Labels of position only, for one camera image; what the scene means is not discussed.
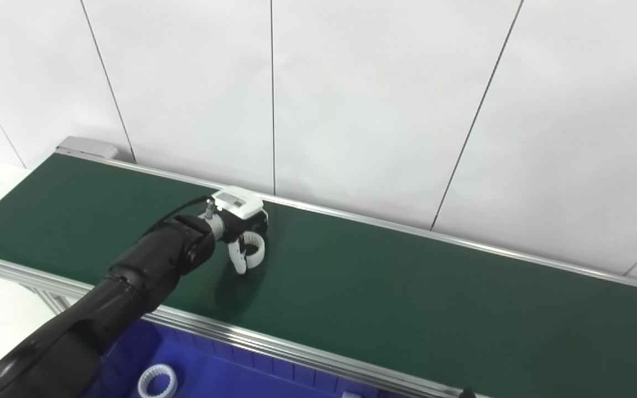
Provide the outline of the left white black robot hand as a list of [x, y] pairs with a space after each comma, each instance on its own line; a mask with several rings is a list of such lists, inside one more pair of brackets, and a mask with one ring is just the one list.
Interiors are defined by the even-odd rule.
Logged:
[[265, 259], [268, 212], [255, 192], [228, 186], [211, 194], [202, 216], [215, 239], [224, 242], [233, 269], [246, 275]]

